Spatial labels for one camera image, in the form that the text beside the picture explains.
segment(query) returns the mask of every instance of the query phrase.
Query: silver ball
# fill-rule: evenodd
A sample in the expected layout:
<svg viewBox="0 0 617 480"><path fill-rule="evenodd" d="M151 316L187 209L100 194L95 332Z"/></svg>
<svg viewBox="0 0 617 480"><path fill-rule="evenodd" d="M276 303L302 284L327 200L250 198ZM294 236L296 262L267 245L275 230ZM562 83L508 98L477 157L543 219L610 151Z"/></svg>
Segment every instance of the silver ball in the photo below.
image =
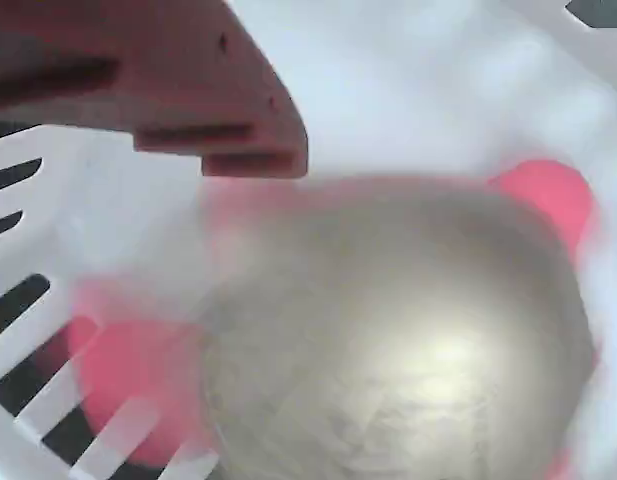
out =
<svg viewBox="0 0 617 480"><path fill-rule="evenodd" d="M224 240L203 367L229 479L543 478L594 352L537 214L418 185Z"/></svg>

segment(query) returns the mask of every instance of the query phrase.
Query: plastic container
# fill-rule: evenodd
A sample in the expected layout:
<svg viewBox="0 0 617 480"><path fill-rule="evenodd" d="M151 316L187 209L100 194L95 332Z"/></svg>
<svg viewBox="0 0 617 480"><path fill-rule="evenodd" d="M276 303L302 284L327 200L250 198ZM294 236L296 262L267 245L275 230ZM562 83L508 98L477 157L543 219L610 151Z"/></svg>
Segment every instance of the plastic container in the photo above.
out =
<svg viewBox="0 0 617 480"><path fill-rule="evenodd" d="M617 478L617 31L589 29L563 0L230 3L297 103L311 175L481 175L548 156L588 179L603 236L580 280L603 348L573 461L581 478ZM213 455L184 448L148 471L75 436L81 427L66 419L79 424L82 398L70 362L10 395L31 354L69 320L75 279L120 268L138 239L205 187L198 159L136 153L130 136L64 127L0 139L0 170L38 158L29 178L0 189L0 298L43 276L19 287L38 300L0 324L0 479L205 477ZM129 432L129 454L147 430L121 410L101 435ZM65 438L80 440L66 450Z"/></svg>

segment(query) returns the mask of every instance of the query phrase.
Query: white surface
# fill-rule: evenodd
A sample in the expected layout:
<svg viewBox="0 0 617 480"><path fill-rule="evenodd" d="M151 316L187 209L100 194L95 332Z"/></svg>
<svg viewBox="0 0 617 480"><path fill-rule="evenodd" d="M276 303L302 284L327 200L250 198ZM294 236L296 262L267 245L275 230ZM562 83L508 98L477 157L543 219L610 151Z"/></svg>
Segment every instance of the white surface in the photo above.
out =
<svg viewBox="0 0 617 480"><path fill-rule="evenodd" d="M520 14L494 0L230 3L298 104L312 175L483 173L541 154L589 179L607 235L582 286L609 373L577 461L595 479L617 457L617 33L590 31L564 0L502 2ZM0 295L32 272L52 282L0 338L0 375L68 320L62 299L76 277L118 268L156 220L194 197L196 159L131 148L126 135L59 127L0 140L0 168L43 157L34 177L0 192L0 215L25 212L0 236ZM52 422L35 423L31 409L62 389L74 399L74 385L49 385L16 423L0 408L0 479L66 478L35 441ZM197 461L206 467L173 461L163 478L203 478L215 459Z"/></svg>

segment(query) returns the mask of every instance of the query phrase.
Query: dark gap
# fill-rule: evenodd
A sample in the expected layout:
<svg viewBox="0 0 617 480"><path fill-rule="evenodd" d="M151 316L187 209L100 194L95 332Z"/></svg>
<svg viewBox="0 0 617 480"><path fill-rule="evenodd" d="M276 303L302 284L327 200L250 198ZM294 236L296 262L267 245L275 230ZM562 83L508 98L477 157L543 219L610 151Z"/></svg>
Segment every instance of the dark gap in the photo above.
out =
<svg viewBox="0 0 617 480"><path fill-rule="evenodd" d="M119 64L87 59L66 66L0 77L0 109L56 97L82 95L113 85Z"/></svg>
<svg viewBox="0 0 617 480"><path fill-rule="evenodd" d="M46 277L34 274L0 297L0 334L50 289Z"/></svg>
<svg viewBox="0 0 617 480"><path fill-rule="evenodd" d="M168 145L198 146L206 143L244 141L252 136L253 131L254 127L247 123L143 131L135 134L135 145L142 149Z"/></svg>
<svg viewBox="0 0 617 480"><path fill-rule="evenodd" d="M73 409L42 439L42 442L69 465L74 465L95 439L81 407Z"/></svg>
<svg viewBox="0 0 617 480"><path fill-rule="evenodd" d="M294 172L291 153L232 153L204 157L204 175L227 177L289 177Z"/></svg>
<svg viewBox="0 0 617 480"><path fill-rule="evenodd" d="M32 177L41 167L41 158L0 170L0 190Z"/></svg>
<svg viewBox="0 0 617 480"><path fill-rule="evenodd" d="M566 9L592 28L617 28L617 0L573 0Z"/></svg>
<svg viewBox="0 0 617 480"><path fill-rule="evenodd" d="M11 213L7 217L0 218L0 235L7 232L11 228L14 228L24 216L24 212L21 210L15 213Z"/></svg>
<svg viewBox="0 0 617 480"><path fill-rule="evenodd" d="M217 45L219 45L219 50L221 50L221 53L223 53L224 55L228 53L228 37L225 33L219 35L219 41L217 42Z"/></svg>
<svg viewBox="0 0 617 480"><path fill-rule="evenodd" d="M163 471L163 468L149 468L124 462L110 480L157 480Z"/></svg>
<svg viewBox="0 0 617 480"><path fill-rule="evenodd" d="M0 297L0 334L41 298L50 288L50 282L39 274L31 275ZM0 379L0 404L16 416L56 373L44 377L33 365L31 357Z"/></svg>
<svg viewBox="0 0 617 480"><path fill-rule="evenodd" d="M35 125L17 122L0 122L0 138L7 137L8 135L12 135L13 133L21 132L23 130L28 130L34 126Z"/></svg>
<svg viewBox="0 0 617 480"><path fill-rule="evenodd" d="M35 398L69 359L65 328L0 379L0 404L13 417Z"/></svg>

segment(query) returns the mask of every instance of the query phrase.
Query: red plastic piece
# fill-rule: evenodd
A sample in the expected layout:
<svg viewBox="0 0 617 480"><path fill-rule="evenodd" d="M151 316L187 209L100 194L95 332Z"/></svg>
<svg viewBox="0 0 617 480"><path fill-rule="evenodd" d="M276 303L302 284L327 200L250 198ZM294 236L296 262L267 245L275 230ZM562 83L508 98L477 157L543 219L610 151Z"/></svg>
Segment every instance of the red plastic piece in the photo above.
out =
<svg viewBox="0 0 617 480"><path fill-rule="evenodd" d="M576 260L596 211L592 190L577 170L555 160L528 160L491 184L543 214Z"/></svg>
<svg viewBox="0 0 617 480"><path fill-rule="evenodd" d="M63 336L77 382L89 392L81 407L90 427L99 433L125 402L139 397L150 402L160 420L130 455L131 462L164 467L184 442L189 453L201 455L213 445L203 415L201 329L142 312L109 287L114 283L105 279L81 286L75 317ZM86 311L99 325L95 335L92 323L79 320Z"/></svg>
<svg viewBox="0 0 617 480"><path fill-rule="evenodd" d="M307 171L299 113L222 0L0 0L0 120L127 131L206 175Z"/></svg>

